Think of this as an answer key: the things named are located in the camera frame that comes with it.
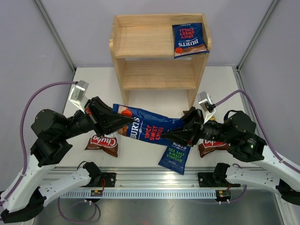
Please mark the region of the small blue Burts chilli bag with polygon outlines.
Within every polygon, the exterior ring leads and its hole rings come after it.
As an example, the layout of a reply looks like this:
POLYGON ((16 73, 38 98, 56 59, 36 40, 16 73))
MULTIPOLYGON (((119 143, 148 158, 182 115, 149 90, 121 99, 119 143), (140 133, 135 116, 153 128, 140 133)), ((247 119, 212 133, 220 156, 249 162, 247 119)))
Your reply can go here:
POLYGON ((141 108, 113 104, 113 112, 134 119, 133 123, 118 130, 118 134, 147 143, 167 146, 172 141, 161 137, 162 134, 183 126, 183 120, 169 118, 141 108))

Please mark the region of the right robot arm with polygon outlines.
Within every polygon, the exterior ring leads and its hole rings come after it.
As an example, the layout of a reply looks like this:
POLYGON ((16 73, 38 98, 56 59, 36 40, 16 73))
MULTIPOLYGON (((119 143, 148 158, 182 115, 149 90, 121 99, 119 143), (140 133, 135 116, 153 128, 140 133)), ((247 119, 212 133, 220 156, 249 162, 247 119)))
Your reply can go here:
POLYGON ((294 169, 275 155, 264 139, 255 134, 256 123, 242 111, 234 111, 223 123, 204 120, 201 110, 192 107, 184 116, 183 127, 162 134, 183 146, 194 146, 200 139, 229 145, 227 152, 235 159, 257 165, 261 171, 218 163, 210 182, 215 187, 228 187, 231 184, 255 186, 279 195, 283 200, 299 205, 300 174, 299 166, 294 169))

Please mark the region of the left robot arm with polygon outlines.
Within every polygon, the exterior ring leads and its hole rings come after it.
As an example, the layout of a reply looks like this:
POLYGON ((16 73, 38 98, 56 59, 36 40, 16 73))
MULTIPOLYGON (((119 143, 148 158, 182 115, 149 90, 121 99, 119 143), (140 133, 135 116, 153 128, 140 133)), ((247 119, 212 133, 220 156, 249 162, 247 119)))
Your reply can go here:
POLYGON ((72 148, 68 139, 89 131, 98 136, 109 135, 132 122, 133 118, 113 112, 99 97, 88 100, 84 110, 68 118, 49 109, 40 111, 31 126, 37 140, 30 149, 26 172, 14 181, 16 187, 10 186, 0 195, 4 208, 2 221, 7 224, 31 220, 70 190, 97 186, 102 172, 93 162, 48 185, 41 186, 40 182, 72 148))

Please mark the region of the large blue Burts chilli bag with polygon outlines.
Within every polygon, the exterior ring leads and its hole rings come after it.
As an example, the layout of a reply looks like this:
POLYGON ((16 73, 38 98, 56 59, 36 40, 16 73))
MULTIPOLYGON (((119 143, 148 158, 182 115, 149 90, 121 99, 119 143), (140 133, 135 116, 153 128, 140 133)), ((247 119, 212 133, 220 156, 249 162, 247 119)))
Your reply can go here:
POLYGON ((186 23, 172 26, 174 37, 174 58, 209 53, 203 40, 202 23, 186 23))

